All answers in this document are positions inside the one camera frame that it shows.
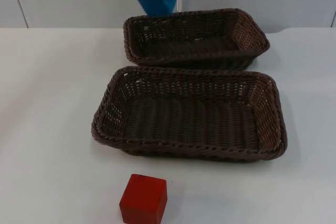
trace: basket rim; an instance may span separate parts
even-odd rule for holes
[[[154,56],[138,56],[134,51],[133,51],[133,40],[132,40],[132,35],[129,32],[132,22],[135,20],[158,20],[160,18],[175,18],[175,17],[181,17],[181,16],[193,16],[193,15],[206,15],[206,14],[213,14],[213,13],[229,13],[229,12],[234,12],[234,13],[240,13],[245,15],[251,24],[258,30],[259,35],[263,38],[264,40],[264,45],[260,48],[253,49],[253,50],[245,50],[245,51],[218,51],[218,52],[208,52],[208,53],[203,53],[203,54],[169,54],[165,55],[162,57],[154,57]],[[226,9],[216,9],[216,10],[197,10],[197,11],[189,11],[189,12],[180,12],[180,13],[173,13],[170,14],[169,16],[158,16],[158,17],[152,17],[152,16],[138,16],[138,17],[130,17],[128,18],[124,24],[123,24],[123,32],[124,32],[124,46],[126,52],[127,58],[137,64],[146,64],[148,66],[155,66],[158,63],[179,63],[183,62],[186,60],[215,60],[215,59],[223,59],[223,58],[231,58],[231,57],[247,57],[251,55],[261,55],[265,51],[267,51],[270,47],[270,42],[267,39],[265,33],[262,31],[262,29],[258,26],[258,24],[253,20],[251,15],[249,15],[247,12],[239,9],[239,8],[226,8]]]
[[[220,147],[217,145],[209,145],[209,144],[190,144],[190,143],[183,143],[179,141],[165,141],[165,140],[151,140],[151,139],[140,139],[140,138],[126,138],[121,136],[111,136],[106,134],[102,128],[99,126],[99,117],[102,115],[102,112],[104,112],[106,106],[109,104],[109,100],[111,99],[111,94],[113,93],[113,89],[116,87],[118,80],[125,74],[129,72],[137,71],[145,71],[145,72],[179,72],[179,73],[188,73],[188,74],[195,74],[197,76],[228,76],[228,75],[234,75],[234,76],[244,76],[244,75],[251,75],[255,74],[256,76],[262,77],[267,79],[269,82],[271,82],[272,85],[268,84],[268,88],[272,88],[270,92],[273,93],[273,100],[272,100],[272,109],[276,110],[278,114],[278,128],[280,128],[280,134],[279,134],[279,141],[278,143],[271,149],[271,150],[254,150],[254,149],[247,149],[247,148],[236,148],[236,147]],[[92,125],[91,125],[92,135],[95,132],[94,139],[104,144],[104,140],[106,141],[113,141],[113,142],[124,142],[127,144],[134,144],[134,145],[164,145],[164,146],[188,146],[188,147],[195,147],[195,148],[219,148],[221,152],[241,152],[241,153],[247,153],[247,154],[256,154],[259,155],[259,159],[263,159],[262,156],[264,155],[265,160],[273,159],[278,156],[281,156],[286,148],[287,148],[287,132],[286,127],[284,123],[284,118],[281,110],[281,103],[279,98],[279,91],[277,89],[276,83],[272,77],[270,77],[267,74],[256,72],[256,71],[230,71],[230,70],[189,70],[189,69],[174,69],[174,68],[160,68],[160,67],[124,67],[122,69],[119,69],[112,77],[112,80],[107,86],[107,89],[105,91],[104,97],[99,105],[98,110],[96,111]]]

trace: wooden block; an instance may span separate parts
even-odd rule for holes
[[[164,179],[132,174],[119,206],[127,224],[160,224],[166,203]]]

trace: white tabletop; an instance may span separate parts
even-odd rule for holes
[[[167,180],[163,224],[336,221],[336,29],[287,29],[251,70],[277,82],[285,155],[231,164],[127,155],[91,137],[120,29],[0,29],[0,223],[119,224],[132,173]]]

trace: red block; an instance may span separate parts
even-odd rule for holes
[[[166,203],[164,179],[132,174],[119,206],[127,224],[160,224]]]

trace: woven basket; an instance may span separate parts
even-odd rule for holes
[[[270,160],[287,148],[276,84],[257,72],[123,68],[92,136],[133,155],[219,161]]]
[[[269,41],[240,9],[133,17],[124,23],[127,58],[139,66],[246,69]]]

